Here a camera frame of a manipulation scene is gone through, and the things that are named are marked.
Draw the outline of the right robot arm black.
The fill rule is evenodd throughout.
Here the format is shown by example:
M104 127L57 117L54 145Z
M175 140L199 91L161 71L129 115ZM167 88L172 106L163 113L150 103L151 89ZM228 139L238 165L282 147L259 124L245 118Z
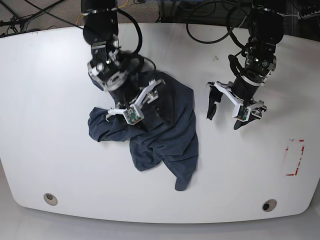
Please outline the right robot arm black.
M158 99L157 87L165 81L154 77L140 79L145 58L139 54L143 35L137 21L119 9L115 0L83 0L81 14L84 16L83 38L91 46L88 75L92 83L109 93L115 102L115 107L107 110L106 121L117 117L129 126L141 127L147 116L144 105ZM134 51L121 49L117 14L127 17L136 29L138 44Z

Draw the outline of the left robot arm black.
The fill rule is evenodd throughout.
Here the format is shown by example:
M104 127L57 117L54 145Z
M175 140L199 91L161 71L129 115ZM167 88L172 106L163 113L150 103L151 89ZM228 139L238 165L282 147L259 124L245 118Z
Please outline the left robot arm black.
M208 82L207 119L213 119L223 96L233 104L232 117L236 120L234 130L262 118L267 107L263 101L254 100L254 95L276 69L276 45L284 36L283 15L286 10L287 3L284 0L252 1L247 43L242 45L234 34L230 35L240 47L239 54L245 58L245 63L241 65L238 56L230 54L229 66L235 80L228 83Z

